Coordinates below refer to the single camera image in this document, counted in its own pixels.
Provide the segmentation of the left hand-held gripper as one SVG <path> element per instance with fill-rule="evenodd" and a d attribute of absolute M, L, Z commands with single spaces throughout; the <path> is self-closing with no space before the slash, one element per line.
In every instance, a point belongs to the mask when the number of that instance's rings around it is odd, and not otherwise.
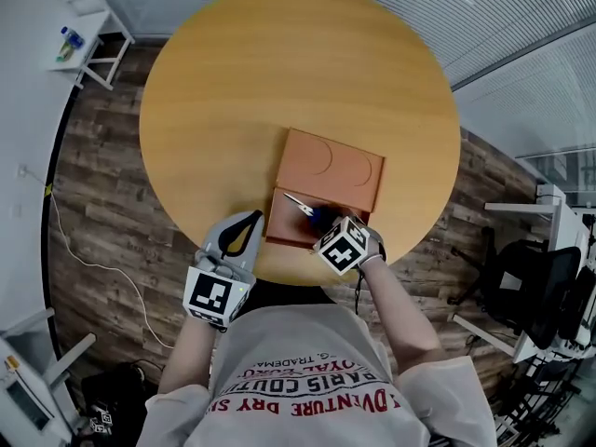
<path fill-rule="evenodd" d="M 187 271 L 183 308 L 190 317 L 229 327 L 255 284 L 253 273 L 244 268 L 255 266 L 263 230 L 260 210 L 236 213 L 210 228 Z"/>

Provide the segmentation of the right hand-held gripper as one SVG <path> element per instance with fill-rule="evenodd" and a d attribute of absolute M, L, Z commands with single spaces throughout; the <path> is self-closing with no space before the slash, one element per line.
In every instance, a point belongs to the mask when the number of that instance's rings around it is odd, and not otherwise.
<path fill-rule="evenodd" d="M 339 220 L 313 249 L 338 276 L 360 269 L 373 258 L 386 260 L 382 237 L 356 215 Z"/>

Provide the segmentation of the blue-handled scissors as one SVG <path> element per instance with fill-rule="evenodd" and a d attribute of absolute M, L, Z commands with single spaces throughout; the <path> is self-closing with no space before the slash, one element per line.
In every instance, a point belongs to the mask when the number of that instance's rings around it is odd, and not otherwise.
<path fill-rule="evenodd" d="M 310 225 L 319 231 L 330 230 L 344 218 L 342 211 L 335 206 L 319 205 L 311 207 L 288 193 L 284 193 L 283 196 L 296 205 L 305 214 Z"/>

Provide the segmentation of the orange wooden box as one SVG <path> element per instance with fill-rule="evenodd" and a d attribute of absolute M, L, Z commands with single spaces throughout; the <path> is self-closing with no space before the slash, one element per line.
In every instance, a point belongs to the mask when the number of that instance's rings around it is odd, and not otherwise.
<path fill-rule="evenodd" d="M 298 129 L 287 135 L 265 232 L 270 243 L 310 250 L 319 239 L 306 215 L 285 197 L 308 207 L 335 205 L 367 222 L 374 210 L 385 159 Z"/>

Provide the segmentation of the person's right forearm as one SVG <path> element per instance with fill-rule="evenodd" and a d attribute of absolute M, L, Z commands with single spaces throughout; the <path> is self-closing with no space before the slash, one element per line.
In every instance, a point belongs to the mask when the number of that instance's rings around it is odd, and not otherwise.
<path fill-rule="evenodd" d="M 374 255 L 361 265 L 398 373 L 446 359 L 439 336 L 417 303 L 382 259 Z"/>

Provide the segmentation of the person's left forearm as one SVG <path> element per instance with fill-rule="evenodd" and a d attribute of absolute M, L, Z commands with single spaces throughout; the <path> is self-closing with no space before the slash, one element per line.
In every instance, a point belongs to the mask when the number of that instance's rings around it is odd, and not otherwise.
<path fill-rule="evenodd" d="M 157 392 L 167 394 L 184 386 L 207 387 L 216 330 L 209 323 L 187 317 L 163 370 Z"/>

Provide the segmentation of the white printed shirt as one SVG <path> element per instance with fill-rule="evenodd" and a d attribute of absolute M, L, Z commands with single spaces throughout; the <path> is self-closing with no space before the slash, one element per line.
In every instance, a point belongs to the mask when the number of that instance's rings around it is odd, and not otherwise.
<path fill-rule="evenodd" d="M 138 447 L 496 447 L 470 358 L 390 371 L 366 324 L 335 304 L 261 308 L 234 321 L 208 386 L 147 402 Z"/>

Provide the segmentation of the round wooden table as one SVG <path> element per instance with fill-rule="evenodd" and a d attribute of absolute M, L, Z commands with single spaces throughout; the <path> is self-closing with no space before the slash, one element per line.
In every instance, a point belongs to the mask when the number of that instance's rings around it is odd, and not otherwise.
<path fill-rule="evenodd" d="M 289 129 L 383 156 L 370 223 L 387 259 L 440 218 L 460 159 L 454 96 L 423 40 L 372 0 L 218 0 L 163 47 L 145 83 L 142 160 L 178 228 L 267 210 Z"/>

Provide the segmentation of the black office chair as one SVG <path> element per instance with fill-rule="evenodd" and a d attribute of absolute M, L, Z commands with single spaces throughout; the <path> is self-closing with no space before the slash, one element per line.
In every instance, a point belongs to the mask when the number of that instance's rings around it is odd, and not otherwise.
<path fill-rule="evenodd" d="M 486 239 L 483 262 L 451 248 L 451 254 L 465 260 L 479 275 L 448 303 L 461 305 L 473 298 L 492 319 L 517 334 L 525 333 L 537 348 L 548 348 L 560 326 L 563 301 L 576 284 L 580 249 L 546 251 L 542 242 L 520 239 L 498 251 L 494 229 L 485 226 L 481 234 Z"/>

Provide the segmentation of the white desk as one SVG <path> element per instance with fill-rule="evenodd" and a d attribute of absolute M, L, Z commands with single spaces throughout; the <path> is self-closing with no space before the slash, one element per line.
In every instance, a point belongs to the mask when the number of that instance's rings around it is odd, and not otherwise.
<path fill-rule="evenodd" d="M 589 229 L 582 223 L 581 216 L 566 205 L 565 194 L 558 187 L 548 184 L 539 185 L 537 191 L 538 195 L 534 204 L 487 202 L 484 204 L 484 208 L 492 212 L 517 216 L 549 217 L 548 250 L 556 251 L 568 247 L 577 247 L 581 253 L 577 270 L 577 272 L 580 272 L 588 259 Z M 534 356 L 544 360 L 556 359 L 556 355 L 552 354 L 551 348 L 540 350 L 525 332 L 519 336 L 514 345 L 510 345 L 459 315 L 453 315 L 452 321 L 506 353 L 512 358 L 513 363 L 519 363 Z"/>

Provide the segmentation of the spare hand-held device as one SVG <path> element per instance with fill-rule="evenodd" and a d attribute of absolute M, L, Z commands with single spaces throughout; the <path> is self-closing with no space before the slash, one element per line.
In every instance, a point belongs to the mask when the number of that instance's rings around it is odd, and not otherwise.
<path fill-rule="evenodd" d="M 109 406 L 102 402 L 94 402 L 89 407 L 89 423 L 94 433 L 111 435 L 114 426 Z"/>

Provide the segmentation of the white side shelf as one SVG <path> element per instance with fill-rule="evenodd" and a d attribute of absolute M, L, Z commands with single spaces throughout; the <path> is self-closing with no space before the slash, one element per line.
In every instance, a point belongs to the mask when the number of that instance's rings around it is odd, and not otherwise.
<path fill-rule="evenodd" d="M 0 331 L 0 435 L 11 447 L 70 447 L 85 423 L 65 382 L 97 336 L 57 357 L 53 345 L 42 346 L 54 314 L 47 308 Z"/>

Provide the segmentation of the white wooden chair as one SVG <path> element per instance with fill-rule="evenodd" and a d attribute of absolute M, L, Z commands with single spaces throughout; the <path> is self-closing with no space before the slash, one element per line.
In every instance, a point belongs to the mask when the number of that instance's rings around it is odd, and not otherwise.
<path fill-rule="evenodd" d="M 58 19 L 50 30 L 47 52 L 43 67 L 49 72 L 62 74 L 77 88 L 82 88 L 82 79 L 87 76 L 103 88 L 111 90 L 116 70 L 128 48 L 135 40 L 122 20 L 117 17 L 107 0 L 59 0 L 66 14 Z M 61 46 L 66 43 L 61 35 L 63 26 L 77 31 L 85 45 L 75 49 L 66 62 L 55 61 Z M 103 44 L 102 37 L 110 32 L 119 33 L 124 38 L 117 54 L 112 57 L 96 58 L 96 49 Z"/>

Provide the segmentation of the clear bottle with blue label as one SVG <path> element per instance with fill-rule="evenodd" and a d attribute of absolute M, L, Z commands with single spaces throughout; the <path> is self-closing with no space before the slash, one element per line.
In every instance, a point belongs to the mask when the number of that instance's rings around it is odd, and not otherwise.
<path fill-rule="evenodd" d="M 61 35 L 64 41 L 74 49 L 80 49 L 85 45 L 85 39 L 70 27 L 63 26 L 61 28 Z"/>

